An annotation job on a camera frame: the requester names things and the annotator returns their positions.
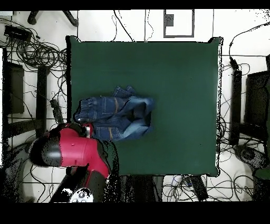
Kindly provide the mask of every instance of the metal stand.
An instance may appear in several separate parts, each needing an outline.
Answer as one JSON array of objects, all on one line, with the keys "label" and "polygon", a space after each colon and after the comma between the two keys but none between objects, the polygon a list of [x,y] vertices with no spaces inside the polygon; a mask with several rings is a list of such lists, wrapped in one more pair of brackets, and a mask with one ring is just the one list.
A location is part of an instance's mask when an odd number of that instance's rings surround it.
[{"label": "metal stand", "polygon": [[[75,26],[78,27],[79,26],[79,21],[77,19],[75,19],[73,17],[73,15],[70,13],[70,11],[63,11],[63,13],[65,14],[65,16],[67,17],[67,19],[70,21],[70,23]],[[28,23],[31,25],[35,25],[36,24],[36,15],[38,14],[38,11],[31,11],[30,15],[28,17]]]}]

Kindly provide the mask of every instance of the green mat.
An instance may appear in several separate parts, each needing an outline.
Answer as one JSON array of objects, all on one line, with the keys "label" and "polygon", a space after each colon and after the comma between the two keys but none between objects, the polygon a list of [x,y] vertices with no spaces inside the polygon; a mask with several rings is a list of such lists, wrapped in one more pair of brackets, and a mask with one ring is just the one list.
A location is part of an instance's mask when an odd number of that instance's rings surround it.
[{"label": "green mat", "polygon": [[145,43],[80,42],[71,36],[67,43],[72,115],[79,100],[111,96],[116,86],[131,85],[138,95],[155,100],[154,131],[139,140],[115,142],[120,175],[218,174],[220,38],[210,43]]}]

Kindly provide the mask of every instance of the blue denim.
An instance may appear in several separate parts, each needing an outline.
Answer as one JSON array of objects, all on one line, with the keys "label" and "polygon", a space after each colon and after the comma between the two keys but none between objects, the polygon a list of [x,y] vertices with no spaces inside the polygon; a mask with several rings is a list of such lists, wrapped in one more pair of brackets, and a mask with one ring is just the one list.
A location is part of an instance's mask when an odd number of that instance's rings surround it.
[{"label": "blue denim", "polygon": [[152,98],[137,97],[134,89],[117,87],[112,97],[91,97],[80,101],[76,122],[93,125],[93,138],[107,141],[139,139],[152,130]]}]

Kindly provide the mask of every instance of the cable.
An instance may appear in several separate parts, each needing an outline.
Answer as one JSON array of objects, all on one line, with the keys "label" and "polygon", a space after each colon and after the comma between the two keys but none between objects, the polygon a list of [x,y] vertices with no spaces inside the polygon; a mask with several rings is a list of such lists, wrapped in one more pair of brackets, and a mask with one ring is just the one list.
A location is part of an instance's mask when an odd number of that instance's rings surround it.
[{"label": "cable", "polygon": [[[238,201],[241,201],[240,199],[239,199],[239,197],[238,197],[238,195],[237,195],[237,193],[236,193],[236,183],[235,183],[235,181],[238,179],[238,178],[241,178],[241,177],[245,177],[245,178],[249,178],[252,182],[253,182],[253,179],[251,179],[249,176],[247,176],[247,175],[240,175],[240,176],[237,176],[235,179],[234,179],[234,181],[233,181],[233,185],[234,185],[234,192],[235,192],[235,196],[236,196],[236,198],[238,199]],[[249,191],[249,192],[246,192],[249,196],[251,196],[252,197],[252,194],[251,194],[251,192]]]},{"label": "cable", "polygon": [[112,21],[113,21],[113,24],[115,25],[115,36],[111,42],[115,41],[116,36],[117,36],[117,19],[114,15],[112,15]]},{"label": "cable", "polygon": [[249,29],[249,30],[247,30],[247,31],[244,31],[244,32],[239,33],[239,34],[237,34],[236,36],[234,36],[234,38],[232,39],[232,41],[230,42],[230,45],[229,45],[229,57],[232,58],[231,55],[230,55],[230,48],[232,47],[233,42],[234,42],[234,39],[235,39],[237,36],[239,36],[239,35],[241,35],[241,34],[243,34],[243,33],[247,33],[247,32],[249,32],[249,31],[256,30],[256,29],[260,28],[261,26],[268,26],[269,24],[270,24],[270,22],[263,23],[263,24],[261,24],[261,25],[255,26],[255,27],[253,27],[253,28],[251,28],[251,29]]},{"label": "cable", "polygon": [[129,36],[129,38],[131,39],[131,41],[134,42],[134,40],[132,39],[132,37],[130,36],[130,34],[128,33],[128,31],[126,30],[126,28],[123,26],[122,22],[120,21],[120,19],[116,15],[115,10],[113,10],[113,12],[114,12],[115,17],[118,19],[119,23],[121,24],[121,26],[123,27],[123,29],[125,30],[125,32],[127,33],[127,35]]},{"label": "cable", "polygon": [[147,42],[150,38],[152,38],[152,36],[153,36],[153,34],[154,34],[154,29],[153,29],[153,27],[152,27],[152,26],[150,25],[150,23],[149,23],[149,14],[150,14],[150,10],[148,11],[147,23],[148,23],[148,25],[152,28],[152,34],[151,34],[151,37],[147,38],[146,42]]},{"label": "cable", "polygon": [[42,194],[40,195],[40,197],[38,198],[37,202],[38,203],[40,201],[40,198],[42,197],[42,195],[44,194],[45,190],[46,190],[46,186],[43,182],[41,182],[40,180],[38,180],[37,178],[34,177],[33,173],[32,173],[32,168],[33,168],[34,164],[32,164],[31,168],[30,168],[30,175],[32,176],[32,178],[34,180],[36,180],[37,182],[39,182],[40,184],[42,184],[44,186],[44,190],[42,192]]}]

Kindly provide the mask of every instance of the jeans pocket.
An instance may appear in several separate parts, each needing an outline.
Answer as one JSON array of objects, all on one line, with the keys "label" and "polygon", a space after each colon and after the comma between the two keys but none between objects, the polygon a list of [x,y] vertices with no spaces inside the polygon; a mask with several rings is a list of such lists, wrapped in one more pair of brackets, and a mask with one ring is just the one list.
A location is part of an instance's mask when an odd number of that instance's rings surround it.
[{"label": "jeans pocket", "polygon": [[102,114],[113,115],[117,114],[124,106],[126,100],[118,97],[103,97],[102,98]]},{"label": "jeans pocket", "polygon": [[103,141],[118,141],[121,134],[116,127],[96,127],[95,133],[98,139]]}]

